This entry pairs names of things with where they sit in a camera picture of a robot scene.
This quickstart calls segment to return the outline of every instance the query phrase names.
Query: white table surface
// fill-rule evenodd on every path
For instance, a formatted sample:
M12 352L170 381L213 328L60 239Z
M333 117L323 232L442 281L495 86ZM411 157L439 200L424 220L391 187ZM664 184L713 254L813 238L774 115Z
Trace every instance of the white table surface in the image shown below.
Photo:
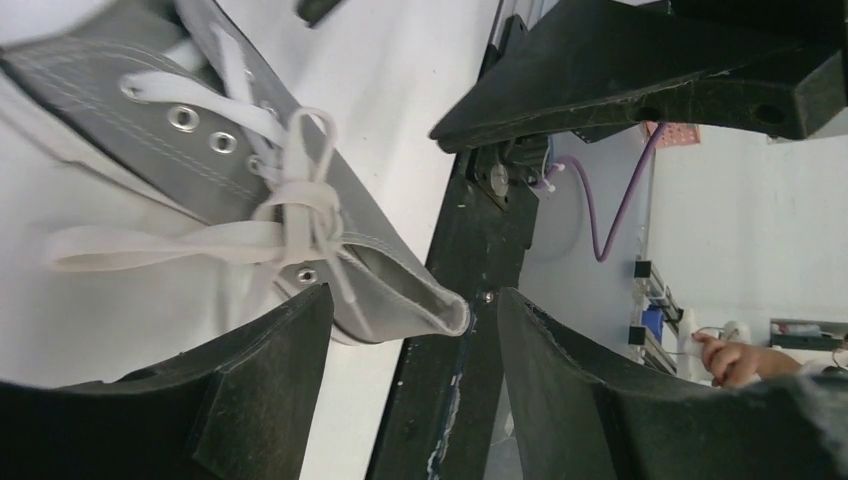
M427 135L476 82L498 0L346 0L315 30L292 0L219 3L302 104L332 113L339 151L424 261L454 159ZM400 348L331 344L302 480L364 478Z

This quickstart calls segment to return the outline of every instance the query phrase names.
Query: sneaker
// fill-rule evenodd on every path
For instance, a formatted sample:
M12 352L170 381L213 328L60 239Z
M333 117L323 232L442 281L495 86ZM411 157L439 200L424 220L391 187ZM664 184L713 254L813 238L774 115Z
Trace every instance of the sneaker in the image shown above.
M332 117L301 107L214 1L113 2L61 35L4 46L2 69L1 135L22 160L6 165L6 203L27 210L0 222L27 248L0 262L25 270L52 313L106 323L140 305L98 297L136 288L139 315L161 302L152 310L179 322L204 305L191 315L213 309L226 330L327 282L343 343L467 328L466 302L335 150ZM172 291L182 305L169 307ZM4 314L42 310L8 300Z

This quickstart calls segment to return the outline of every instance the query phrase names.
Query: black plastic part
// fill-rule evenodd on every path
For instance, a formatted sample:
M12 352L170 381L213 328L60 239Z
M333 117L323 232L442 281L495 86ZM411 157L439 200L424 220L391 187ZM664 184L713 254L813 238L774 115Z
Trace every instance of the black plastic part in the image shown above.
M498 327L524 478L845 478L841 376L711 389L621 357L511 289Z
M563 0L431 137L461 151L649 120L802 139L846 105L843 48L609 0Z
M636 261L636 266L633 268L633 278L651 278L652 274L653 264L650 260Z
M310 28L314 28L343 1L344 0L298 0L297 16L306 21Z
M638 325L631 325L627 334L627 344L641 347L648 341L648 329Z
M829 45L843 52L848 74L845 0L671 0L674 14Z
M669 4L668 0L660 0L658 2L649 2L643 3L639 5L638 8L651 10L654 12L660 12L665 14L671 13L671 4ZM577 136L580 140L583 140L585 143L595 143L600 142L601 140L611 137L617 133L621 133L628 128L637 125L633 122L622 123L620 125L595 125L591 127L577 128L572 130L571 132Z
M490 45L481 75L501 56ZM369 480L483 478L503 385L494 297L518 284L538 207L519 184L502 209L469 175L475 157L497 161L500 147L457 155L427 259L433 276L470 302L473 325L460 338L404 341Z
M770 346L791 348L795 350L815 350L819 352L832 352L842 348L841 338L813 337L806 335L781 335L772 334Z
M585 143L595 143L632 128L636 123L624 123L619 125L595 125L592 127L576 128L571 132Z
M0 478L297 478L332 321L314 287L115 383L2 383Z

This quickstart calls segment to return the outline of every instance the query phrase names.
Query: shoelace bow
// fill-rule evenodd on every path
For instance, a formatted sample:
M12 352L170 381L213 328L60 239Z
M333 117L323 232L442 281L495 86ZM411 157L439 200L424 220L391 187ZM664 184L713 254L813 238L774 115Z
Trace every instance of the shoelace bow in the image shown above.
M287 266L308 261L327 262L345 303L358 317L364 334L370 329L338 256L344 232L340 202L326 183L333 158L336 127L321 110L300 108L290 118L287 133L276 116L254 104L250 73L238 42L213 25L221 48L221 77L227 96L191 78L161 71L126 75L121 87L146 103L175 103L200 107L242 127L260 161L254 166L271 194L251 220L212 225L173 238L105 226L79 226L51 236L47 259L51 268L71 272L114 271L142 267L193 255L208 255L232 264L259 264L251 280L245 321L255 317L274 283L288 295L298 289L280 277ZM305 150L304 117L321 121L326 136L317 164ZM273 219L282 206L285 227Z

